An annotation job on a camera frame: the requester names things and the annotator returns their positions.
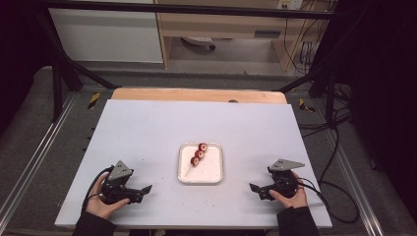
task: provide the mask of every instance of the yellow and black tape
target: yellow and black tape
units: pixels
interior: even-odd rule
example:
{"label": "yellow and black tape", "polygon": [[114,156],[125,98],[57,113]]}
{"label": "yellow and black tape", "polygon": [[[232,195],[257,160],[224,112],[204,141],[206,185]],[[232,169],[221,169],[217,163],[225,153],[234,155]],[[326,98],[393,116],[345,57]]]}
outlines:
{"label": "yellow and black tape", "polygon": [[89,109],[89,110],[94,109],[95,104],[97,103],[97,101],[98,101],[98,98],[99,98],[99,97],[100,97],[100,92],[96,92],[96,93],[92,96],[91,100],[89,101],[89,107],[88,107],[88,109]]}
{"label": "yellow and black tape", "polygon": [[304,99],[300,98],[300,109],[301,110],[308,110],[310,112],[316,112],[316,109],[314,107],[309,107],[304,104]]}

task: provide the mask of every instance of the white tabletop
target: white tabletop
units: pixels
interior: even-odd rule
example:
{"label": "white tabletop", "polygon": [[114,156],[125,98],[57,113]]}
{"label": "white tabletop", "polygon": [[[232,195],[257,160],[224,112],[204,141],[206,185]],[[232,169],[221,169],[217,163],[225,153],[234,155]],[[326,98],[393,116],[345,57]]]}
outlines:
{"label": "white tabletop", "polygon": [[[179,149],[187,142],[222,148],[223,178],[214,185],[178,179]],[[122,160],[135,170],[127,187],[152,185],[141,204],[110,220],[125,228],[276,228],[279,202],[261,201],[249,183],[272,184],[267,167],[278,159],[318,188],[290,105],[193,101],[108,100],[55,224],[74,227],[93,178]],[[331,227],[324,204],[306,189],[319,227]]]}

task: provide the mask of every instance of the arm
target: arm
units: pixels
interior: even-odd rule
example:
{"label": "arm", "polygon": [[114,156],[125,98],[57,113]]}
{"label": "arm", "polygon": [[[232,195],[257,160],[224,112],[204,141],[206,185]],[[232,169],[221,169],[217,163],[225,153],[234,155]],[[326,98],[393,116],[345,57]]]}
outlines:
{"label": "arm", "polygon": [[[301,182],[300,177],[294,172],[293,174]],[[320,235],[313,216],[310,213],[307,196],[302,186],[298,186],[297,193],[291,199],[283,197],[279,192],[274,190],[270,190],[269,193],[285,206],[285,210],[276,215],[280,236]]]}
{"label": "arm", "polygon": [[81,213],[73,236],[112,236],[116,230],[116,225],[111,223],[108,218],[114,211],[125,206],[129,199],[119,201],[114,205],[106,205],[101,201],[98,193],[100,192],[101,183],[107,175],[108,173],[102,175],[92,187],[89,204],[86,211]]}

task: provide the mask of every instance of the small black object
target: small black object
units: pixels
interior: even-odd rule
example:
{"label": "small black object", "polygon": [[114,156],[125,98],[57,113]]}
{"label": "small black object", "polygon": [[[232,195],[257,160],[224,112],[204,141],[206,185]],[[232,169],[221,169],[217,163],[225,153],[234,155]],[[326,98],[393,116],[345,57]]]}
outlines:
{"label": "small black object", "polygon": [[252,192],[258,193],[261,200],[275,200],[270,195],[269,190],[279,192],[285,198],[294,197],[298,188],[298,181],[291,172],[291,168],[304,166],[303,163],[280,159],[274,165],[268,167],[268,172],[272,174],[273,184],[264,187],[249,183]]}
{"label": "small black object", "polygon": [[150,192],[152,185],[141,190],[126,188],[125,185],[130,176],[132,176],[133,171],[133,169],[129,169],[122,161],[117,162],[116,166],[113,166],[110,174],[104,180],[100,199],[108,205],[115,204],[124,199],[129,199],[129,204],[141,203],[144,195]]}

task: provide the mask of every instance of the plate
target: plate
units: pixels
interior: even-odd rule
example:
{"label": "plate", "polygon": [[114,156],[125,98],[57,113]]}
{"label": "plate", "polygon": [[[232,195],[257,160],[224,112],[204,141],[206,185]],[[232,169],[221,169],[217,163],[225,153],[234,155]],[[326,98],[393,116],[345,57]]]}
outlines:
{"label": "plate", "polygon": [[185,143],[180,147],[178,179],[186,184],[215,184],[223,179],[223,156],[217,143],[205,143],[208,149],[198,165],[191,164],[191,158],[200,143]]}

